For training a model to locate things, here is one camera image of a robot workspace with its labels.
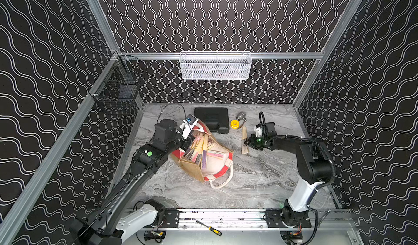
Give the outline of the red jute tote bag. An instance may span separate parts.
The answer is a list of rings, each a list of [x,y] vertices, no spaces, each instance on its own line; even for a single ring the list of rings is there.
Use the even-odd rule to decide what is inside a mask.
[[[234,176],[233,151],[216,141],[205,123],[186,119],[186,131],[194,137],[188,148],[172,152],[174,161],[191,177],[208,181],[213,189],[225,187]]]

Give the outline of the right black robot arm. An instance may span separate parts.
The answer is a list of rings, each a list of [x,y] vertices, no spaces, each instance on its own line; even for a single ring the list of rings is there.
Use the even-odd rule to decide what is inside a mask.
[[[298,184],[285,200],[281,213],[274,216],[285,226],[299,226],[308,220],[310,204],[316,193],[335,180],[336,169],[328,149],[322,142],[311,138],[279,135],[274,123],[257,125],[255,132],[244,144],[255,150],[282,150],[295,154]]]

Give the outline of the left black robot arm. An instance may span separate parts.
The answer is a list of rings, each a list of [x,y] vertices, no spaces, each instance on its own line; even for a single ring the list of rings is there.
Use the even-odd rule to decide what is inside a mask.
[[[164,165],[175,150],[187,150],[193,142],[192,129],[198,118],[188,115],[183,124],[163,119],[155,124],[151,140],[137,149],[127,172],[99,206],[70,227],[75,245],[122,245],[145,226],[155,222],[158,208],[144,205],[125,216],[128,204],[138,191]]]

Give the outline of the bamboo fan floral white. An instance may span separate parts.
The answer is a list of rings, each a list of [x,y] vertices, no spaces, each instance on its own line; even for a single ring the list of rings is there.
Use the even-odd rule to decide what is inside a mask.
[[[243,155],[249,153],[249,146],[246,144],[247,139],[248,139],[247,127],[246,126],[242,126],[242,147],[241,147],[241,153]]]

